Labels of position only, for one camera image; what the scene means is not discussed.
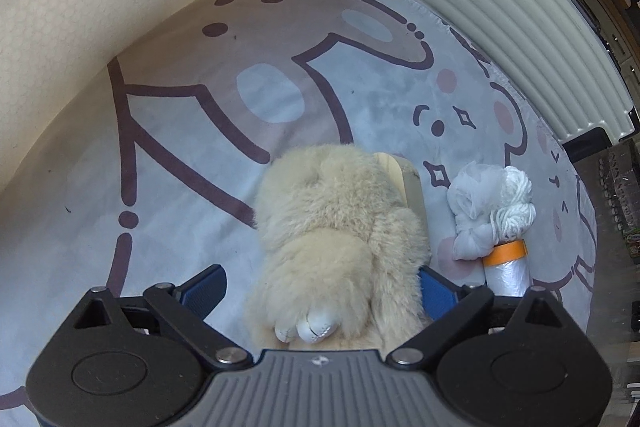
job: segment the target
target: white oval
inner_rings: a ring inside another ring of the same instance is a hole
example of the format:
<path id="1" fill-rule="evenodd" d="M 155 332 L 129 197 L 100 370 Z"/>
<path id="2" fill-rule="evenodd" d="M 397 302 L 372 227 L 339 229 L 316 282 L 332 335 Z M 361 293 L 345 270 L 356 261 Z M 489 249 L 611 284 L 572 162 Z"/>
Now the white oval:
<path id="1" fill-rule="evenodd" d="M 244 105 L 261 120 L 285 123 L 305 112 L 305 100 L 298 86 L 270 64 L 254 64 L 236 77 Z"/>
<path id="2" fill-rule="evenodd" d="M 344 10 L 342 12 L 342 20 L 376 40 L 382 42 L 391 42 L 393 40 L 393 35 L 382 22 L 362 12 Z"/>

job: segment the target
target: cartoon nose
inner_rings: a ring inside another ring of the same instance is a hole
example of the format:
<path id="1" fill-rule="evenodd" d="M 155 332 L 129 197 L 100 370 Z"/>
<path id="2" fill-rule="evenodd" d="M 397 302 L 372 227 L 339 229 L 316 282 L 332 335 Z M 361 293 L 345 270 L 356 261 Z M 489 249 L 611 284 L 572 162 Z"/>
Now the cartoon nose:
<path id="1" fill-rule="evenodd" d="M 227 26 L 223 22 L 213 22 L 211 24 L 207 24 L 202 29 L 202 32 L 207 37 L 219 37 L 220 35 L 224 35 L 229 31 L 229 26 Z"/>

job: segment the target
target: cylindrical container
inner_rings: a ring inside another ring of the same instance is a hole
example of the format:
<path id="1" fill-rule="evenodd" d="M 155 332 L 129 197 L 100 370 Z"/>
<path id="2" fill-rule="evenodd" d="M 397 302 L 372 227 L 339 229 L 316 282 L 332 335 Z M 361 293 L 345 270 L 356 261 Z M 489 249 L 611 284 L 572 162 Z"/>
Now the cylindrical container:
<path id="1" fill-rule="evenodd" d="M 522 239 L 498 245 L 482 264 L 486 285 L 496 295 L 522 297 L 531 286 L 527 246 Z"/>

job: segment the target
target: cartoon print tablecloth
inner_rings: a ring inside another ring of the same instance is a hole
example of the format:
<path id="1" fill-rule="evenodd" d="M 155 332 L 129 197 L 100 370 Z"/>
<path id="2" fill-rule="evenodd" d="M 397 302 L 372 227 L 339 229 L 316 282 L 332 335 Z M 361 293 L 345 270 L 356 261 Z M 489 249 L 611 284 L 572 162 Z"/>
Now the cartoon print tablecloth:
<path id="1" fill-rule="evenodd" d="M 470 162 L 533 183 L 537 284 L 586 327 L 593 207 L 548 126 L 465 37 L 411 0 L 199 0 L 115 57 L 51 123 L 0 196 L 0 425 L 36 425 L 22 387 L 87 288 L 136 295 L 212 263 L 208 317 L 251 347 L 242 300 L 260 269 L 252 200 L 292 146 L 355 142 L 420 169 L 433 267 L 453 261 L 446 190 Z"/>

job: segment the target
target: orange tape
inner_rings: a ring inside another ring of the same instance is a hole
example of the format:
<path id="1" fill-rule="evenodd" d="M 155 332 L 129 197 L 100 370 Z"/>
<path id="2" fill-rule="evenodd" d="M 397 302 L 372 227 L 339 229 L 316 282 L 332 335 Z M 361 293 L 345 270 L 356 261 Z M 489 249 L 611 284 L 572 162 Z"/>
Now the orange tape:
<path id="1" fill-rule="evenodd" d="M 494 248 L 492 253 L 482 259 L 482 264 L 485 266 L 496 266 L 502 263 L 508 263 L 509 261 L 515 261 L 521 259 L 527 254 L 527 245 L 524 244 L 522 239 L 517 241 L 511 241 L 504 245 L 498 245 Z"/>

